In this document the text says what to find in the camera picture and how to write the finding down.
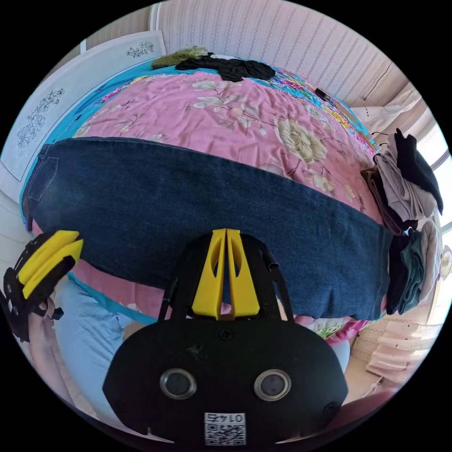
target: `folded clothes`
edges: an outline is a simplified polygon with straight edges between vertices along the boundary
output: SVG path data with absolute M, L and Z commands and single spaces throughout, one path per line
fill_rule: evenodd
M 419 285 L 425 269 L 420 250 L 421 232 L 410 229 L 408 235 L 394 236 L 389 248 L 389 287 L 387 314 L 399 314 L 419 304 Z
M 259 80 L 269 80 L 276 72 L 270 66 L 253 60 L 236 58 L 212 58 L 212 53 L 199 58 L 189 58 L 176 65 L 178 71 L 187 69 L 215 69 L 226 81 L 241 81 L 245 77 Z
M 402 177 L 418 185 L 422 190 L 431 193 L 438 204 L 439 213 L 442 214 L 444 205 L 439 192 L 438 181 L 430 165 L 417 150 L 416 138 L 412 135 L 404 138 L 399 129 L 396 130 L 393 137 L 397 148 L 397 167 L 400 169 Z
M 399 303 L 399 314 L 404 314 L 419 304 L 419 285 L 424 280 L 425 274 L 424 263 L 420 252 L 421 233 L 420 231 L 410 229 L 408 236 L 410 242 L 401 252 L 402 261 L 408 270 L 408 278 Z
M 402 221 L 420 220 L 430 217 L 436 200 L 431 193 L 405 180 L 396 164 L 396 158 L 390 152 L 374 156 L 388 205 L 397 212 Z
M 376 166 L 361 171 L 361 175 L 366 181 L 369 190 L 378 205 L 381 216 L 383 217 L 383 223 L 388 229 L 390 229 L 395 235 L 401 235 L 410 227 L 413 229 L 418 227 L 417 221 L 402 221 L 397 213 L 388 206 L 385 190 L 383 188 L 383 182 Z
M 441 266 L 441 239 L 433 221 L 427 221 L 420 235 L 420 251 L 425 267 L 424 281 L 419 286 L 420 301 L 425 301 L 438 280 Z
M 386 313 L 395 314 L 408 281 L 408 270 L 402 262 L 401 252 L 410 241 L 407 235 L 395 235 L 389 248 L 389 287 L 386 296 Z

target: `jeans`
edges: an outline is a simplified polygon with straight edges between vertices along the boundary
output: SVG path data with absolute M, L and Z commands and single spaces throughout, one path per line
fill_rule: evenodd
M 171 145 L 45 145 L 23 212 L 44 232 L 80 232 L 81 257 L 96 268 L 158 288 L 187 243 L 225 227 L 267 245 L 295 314 L 375 320 L 389 284 L 393 235 L 365 214 L 288 178 Z

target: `fabric stack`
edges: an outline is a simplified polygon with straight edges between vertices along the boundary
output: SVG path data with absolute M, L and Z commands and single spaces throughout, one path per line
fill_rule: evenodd
M 416 138 L 404 138 L 399 129 L 388 137 L 388 146 L 376 154 L 376 166 L 361 174 L 377 202 L 384 224 L 401 235 L 418 220 L 443 212 L 438 182 L 429 164 L 416 149 Z
M 404 314 L 425 301 L 439 279 L 440 264 L 440 234 L 433 221 L 422 231 L 395 235 L 389 249 L 386 313 Z

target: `cable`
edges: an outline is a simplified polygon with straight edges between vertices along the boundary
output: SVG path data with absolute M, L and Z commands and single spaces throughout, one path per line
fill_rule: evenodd
M 389 66 L 386 68 L 386 70 L 384 71 L 384 73 L 380 76 L 380 78 L 377 80 L 377 83 L 375 83 L 375 85 L 373 86 L 373 88 L 367 93 L 366 97 L 363 97 L 363 101 L 367 102 L 367 98 L 371 95 L 372 91 L 375 89 L 375 87 L 378 85 L 378 82 L 384 77 L 384 75 L 386 74 L 386 72 L 388 72 L 390 66 L 392 65 L 392 61 L 389 63 Z

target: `yellow clip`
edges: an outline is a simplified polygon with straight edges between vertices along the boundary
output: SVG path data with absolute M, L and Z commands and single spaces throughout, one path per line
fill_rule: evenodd
M 226 235 L 233 317 L 257 315 L 259 313 L 258 297 L 243 249 L 240 231 L 227 229 Z M 235 275 L 234 263 L 237 265 L 237 276 Z
M 74 231 L 57 231 L 33 253 L 17 275 L 24 285 L 25 299 L 64 257 L 72 256 L 75 262 L 79 260 L 83 240 L 77 240 L 78 236 L 79 233 Z
M 216 320 L 220 317 L 225 278 L 225 249 L 226 229 L 216 229 L 212 232 L 209 251 L 192 305 L 192 310 L 196 315 L 214 317 Z

